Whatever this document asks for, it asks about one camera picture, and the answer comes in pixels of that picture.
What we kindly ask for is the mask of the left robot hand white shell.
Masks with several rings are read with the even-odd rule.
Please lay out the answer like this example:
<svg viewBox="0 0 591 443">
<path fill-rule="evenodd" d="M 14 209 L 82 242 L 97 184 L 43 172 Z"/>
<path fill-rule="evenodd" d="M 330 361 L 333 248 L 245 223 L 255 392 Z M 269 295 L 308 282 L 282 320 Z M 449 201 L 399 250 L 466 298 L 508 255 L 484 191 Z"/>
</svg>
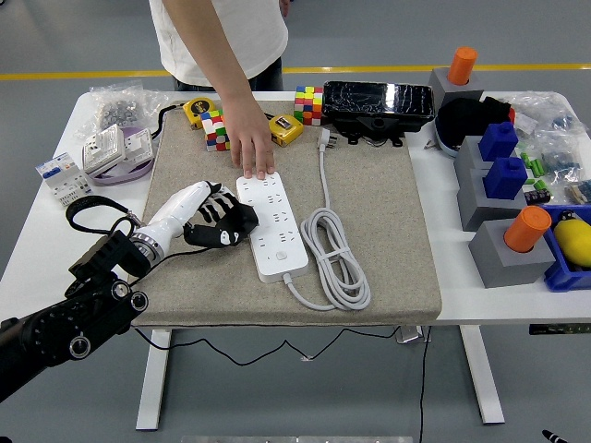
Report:
<svg viewBox="0 0 591 443">
<path fill-rule="evenodd" d="M 258 226 L 256 212 L 219 183 L 197 182 L 172 196 L 132 242 L 158 259 L 168 255 L 171 241 L 182 236 L 189 245 L 223 248 L 239 244 Z"/>
</svg>

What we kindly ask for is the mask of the person's right hand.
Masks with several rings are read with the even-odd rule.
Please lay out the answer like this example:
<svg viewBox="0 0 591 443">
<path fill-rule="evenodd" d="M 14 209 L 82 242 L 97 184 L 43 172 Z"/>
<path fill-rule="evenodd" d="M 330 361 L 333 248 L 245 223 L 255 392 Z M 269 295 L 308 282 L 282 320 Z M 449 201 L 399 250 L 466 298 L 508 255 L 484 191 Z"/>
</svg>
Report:
<svg viewBox="0 0 591 443">
<path fill-rule="evenodd" d="M 274 144 L 266 115 L 258 106 L 224 110 L 231 158 L 246 178 L 264 179 L 275 171 Z"/>
</svg>

